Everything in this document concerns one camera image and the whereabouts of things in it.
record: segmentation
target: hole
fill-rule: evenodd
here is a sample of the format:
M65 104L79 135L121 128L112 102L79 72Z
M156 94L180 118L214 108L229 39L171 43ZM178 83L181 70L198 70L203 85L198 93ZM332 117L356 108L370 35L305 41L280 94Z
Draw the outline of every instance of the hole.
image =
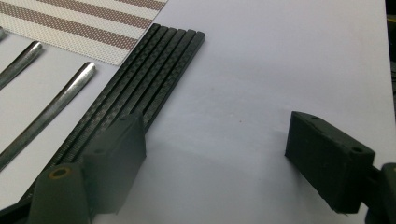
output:
M359 147L353 147L352 150L353 150L354 152L357 152L357 153L362 153L362 152L363 152L363 149L361 149L361 148L359 148Z
M66 174L66 173L67 173L67 171L65 169L60 169L60 170L55 171L53 173L53 176L59 177L59 176L62 176L64 174Z
M69 175L70 172L71 172L70 168L61 167L61 168L58 168L58 169L52 171L49 174L49 179L60 179L60 178L65 177L66 175Z

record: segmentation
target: white table surface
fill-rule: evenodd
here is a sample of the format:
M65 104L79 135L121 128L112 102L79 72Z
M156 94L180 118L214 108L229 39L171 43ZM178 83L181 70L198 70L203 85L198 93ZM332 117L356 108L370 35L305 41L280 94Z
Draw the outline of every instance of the white table surface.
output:
M147 138L118 215L94 223L363 223L337 215L284 157L290 112L314 114L396 161L385 6L372 0L169 0L155 22L206 33ZM3 70L31 40L0 42ZM51 46L0 91L6 148L87 61ZM0 174L15 203L117 71L98 72Z

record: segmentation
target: metal tool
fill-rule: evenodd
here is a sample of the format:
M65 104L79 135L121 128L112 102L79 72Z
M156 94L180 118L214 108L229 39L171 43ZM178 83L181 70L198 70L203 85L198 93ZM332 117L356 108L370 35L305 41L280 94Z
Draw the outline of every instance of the metal tool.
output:
M43 49L43 45L38 41L33 41L1 74L0 74L0 90L2 90L8 82L16 77L25 67L27 67L34 59L36 59Z
M94 63L84 63L35 120L0 154L2 171L61 112L92 78Z

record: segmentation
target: metal rod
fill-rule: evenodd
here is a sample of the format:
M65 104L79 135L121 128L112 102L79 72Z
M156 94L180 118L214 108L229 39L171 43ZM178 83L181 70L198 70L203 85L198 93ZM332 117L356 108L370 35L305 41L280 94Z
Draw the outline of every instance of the metal rod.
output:
M2 90L14 77L36 59L43 49L38 41L33 41L1 74L0 90Z
M33 122L0 154L2 171L91 80L95 71L94 63L84 63L66 86L55 96Z

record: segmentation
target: brown stripe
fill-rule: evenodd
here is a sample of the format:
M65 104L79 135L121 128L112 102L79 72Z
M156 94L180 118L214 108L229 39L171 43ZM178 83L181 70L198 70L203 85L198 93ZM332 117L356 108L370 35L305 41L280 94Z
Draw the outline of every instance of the brown stripe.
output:
M116 1L127 3L130 5L137 6L137 7L146 7L146 8L154 9L154 10L158 10L158 11L163 9L163 6L165 6L165 3L157 2L157 1L153 1L153 0L116 0Z
M117 21L127 25L136 26L146 29L151 25L151 20L146 18L137 17L128 13L119 12L116 10L108 9L105 7L98 7L91 4L81 3L74 0L37 0L56 7L70 9L76 12L89 14L95 17L100 17L110 21Z
M92 40L106 43L120 49L131 49L136 39L124 35L117 35L105 30L97 29L74 21L66 21L23 7L16 7L0 1L0 12L9 16L31 21L70 34L80 35Z

